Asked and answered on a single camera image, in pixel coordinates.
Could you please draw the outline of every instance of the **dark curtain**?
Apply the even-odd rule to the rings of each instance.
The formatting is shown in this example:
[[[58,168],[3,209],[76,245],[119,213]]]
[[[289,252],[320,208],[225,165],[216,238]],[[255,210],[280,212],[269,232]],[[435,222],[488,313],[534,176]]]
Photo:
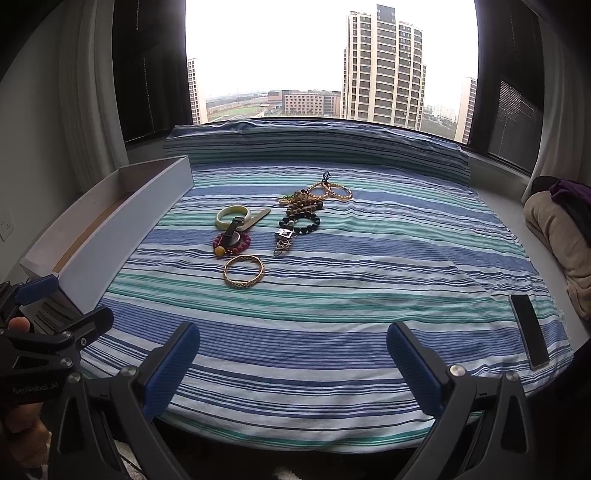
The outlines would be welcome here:
[[[538,18],[521,0],[475,0],[478,86],[468,146],[533,168],[544,111]]]
[[[192,124],[185,0],[116,0],[113,73],[126,142]]]

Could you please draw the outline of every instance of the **wall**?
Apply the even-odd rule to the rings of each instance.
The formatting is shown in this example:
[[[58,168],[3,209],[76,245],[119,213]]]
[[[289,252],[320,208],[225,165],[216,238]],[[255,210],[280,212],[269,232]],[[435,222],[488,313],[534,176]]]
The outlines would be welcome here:
[[[33,32],[0,82],[0,207],[15,229],[0,240],[0,280],[78,196],[60,118],[58,57],[64,4]]]

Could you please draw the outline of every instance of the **curtain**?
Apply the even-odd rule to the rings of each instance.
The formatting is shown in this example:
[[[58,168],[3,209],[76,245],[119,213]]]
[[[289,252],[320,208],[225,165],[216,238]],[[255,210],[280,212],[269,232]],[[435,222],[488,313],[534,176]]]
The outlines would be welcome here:
[[[113,81],[114,0],[67,0],[59,61],[61,118],[83,192],[128,165]]]
[[[544,120],[538,158],[522,201],[540,175],[591,181],[591,90],[562,41],[540,21],[544,50]]]

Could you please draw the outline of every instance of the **black beaded bracelet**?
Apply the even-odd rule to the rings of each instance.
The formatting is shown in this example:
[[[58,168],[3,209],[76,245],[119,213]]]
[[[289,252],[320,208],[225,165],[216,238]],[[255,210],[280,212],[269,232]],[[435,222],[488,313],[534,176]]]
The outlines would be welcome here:
[[[309,218],[310,220],[312,220],[312,225],[302,227],[296,226],[295,224],[300,218]],[[319,225],[320,219],[318,218],[318,215],[316,215],[314,212],[292,213],[289,216],[283,217],[279,221],[279,228],[291,229],[293,227],[293,231],[296,235],[305,235],[307,233],[312,233],[318,230]]]

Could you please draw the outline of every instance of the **sky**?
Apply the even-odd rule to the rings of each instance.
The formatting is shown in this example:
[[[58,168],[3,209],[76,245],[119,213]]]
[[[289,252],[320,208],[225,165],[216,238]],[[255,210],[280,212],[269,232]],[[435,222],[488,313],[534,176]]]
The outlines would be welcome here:
[[[367,0],[187,0],[187,58],[206,98],[281,89],[341,90],[347,15]],[[423,30],[425,103],[459,108],[478,75],[473,0],[383,0]]]

